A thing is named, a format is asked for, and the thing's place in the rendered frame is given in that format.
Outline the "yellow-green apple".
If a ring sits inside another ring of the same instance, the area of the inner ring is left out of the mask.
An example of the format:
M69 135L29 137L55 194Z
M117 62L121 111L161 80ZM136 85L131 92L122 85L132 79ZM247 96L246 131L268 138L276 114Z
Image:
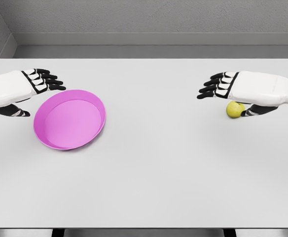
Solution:
M226 106L226 113L232 119L241 117L243 111L245 111L245 105L235 101L231 101Z

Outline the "pink round plate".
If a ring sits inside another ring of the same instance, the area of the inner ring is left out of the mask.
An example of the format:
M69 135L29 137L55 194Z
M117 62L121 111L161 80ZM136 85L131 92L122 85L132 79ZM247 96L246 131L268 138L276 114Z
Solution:
M103 129L106 109L102 100L85 90L53 95L34 117L38 140L53 149L72 150L92 141Z

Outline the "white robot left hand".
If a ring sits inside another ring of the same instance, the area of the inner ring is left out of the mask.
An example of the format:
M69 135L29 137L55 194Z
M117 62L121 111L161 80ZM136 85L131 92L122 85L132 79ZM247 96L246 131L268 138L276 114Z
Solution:
M29 100L47 91L66 90L63 82L49 70L29 69L12 71L0 75L0 115L7 117L29 117L15 103Z

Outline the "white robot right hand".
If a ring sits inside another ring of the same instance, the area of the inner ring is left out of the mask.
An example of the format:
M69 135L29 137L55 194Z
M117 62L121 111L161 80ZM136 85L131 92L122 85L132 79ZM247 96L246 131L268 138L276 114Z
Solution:
M222 72L210 77L197 99L217 97L251 106L241 117L257 116L276 110L286 101L288 78L267 73Z

